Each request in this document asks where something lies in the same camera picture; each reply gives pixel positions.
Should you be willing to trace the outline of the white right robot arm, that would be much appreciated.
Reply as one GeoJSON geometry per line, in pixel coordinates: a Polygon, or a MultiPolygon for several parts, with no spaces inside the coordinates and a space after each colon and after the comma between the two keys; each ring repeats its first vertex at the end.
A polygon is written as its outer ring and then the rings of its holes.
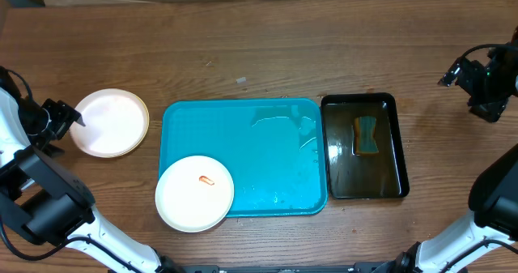
{"type": "MultiPolygon", "coordinates": [[[[517,38],[505,44],[485,44],[486,65],[468,58],[465,51],[439,84],[460,86],[469,94],[470,112],[489,123],[497,122],[517,94],[517,38]]],[[[503,247],[516,252],[517,149],[498,158],[482,172],[469,193],[469,210],[436,237],[417,242],[378,272],[465,272],[484,254],[503,247]]]]}

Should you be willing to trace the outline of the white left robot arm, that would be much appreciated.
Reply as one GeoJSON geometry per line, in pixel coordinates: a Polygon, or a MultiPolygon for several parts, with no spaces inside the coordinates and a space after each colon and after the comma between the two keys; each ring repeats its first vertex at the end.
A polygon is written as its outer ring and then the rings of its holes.
{"type": "Polygon", "coordinates": [[[8,250],[33,261],[71,248],[112,272],[179,272],[170,258],[107,221],[85,184],[53,160],[62,150],[51,142],[80,123],[81,115],[61,100],[39,105],[31,94],[23,96],[16,75],[1,69],[1,227],[53,248],[39,256],[24,254],[3,232],[8,250]]]}

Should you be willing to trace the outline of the yellow plate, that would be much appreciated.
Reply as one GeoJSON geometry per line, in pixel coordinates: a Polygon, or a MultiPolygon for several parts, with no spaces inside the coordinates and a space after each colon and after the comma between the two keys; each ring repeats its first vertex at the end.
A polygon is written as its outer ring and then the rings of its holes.
{"type": "Polygon", "coordinates": [[[123,92],[129,103],[129,111],[124,116],[123,131],[129,136],[130,145],[121,153],[122,156],[131,153],[144,140],[151,123],[149,109],[144,101],[132,92],[123,92]]]}

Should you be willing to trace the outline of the green yellow sponge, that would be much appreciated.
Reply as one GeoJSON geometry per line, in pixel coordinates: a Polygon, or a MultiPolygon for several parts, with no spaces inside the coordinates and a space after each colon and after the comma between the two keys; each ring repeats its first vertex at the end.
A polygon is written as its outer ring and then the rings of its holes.
{"type": "Polygon", "coordinates": [[[357,156],[368,156],[379,152],[375,140],[375,132],[375,117],[363,116],[354,119],[354,154],[357,156]]]}

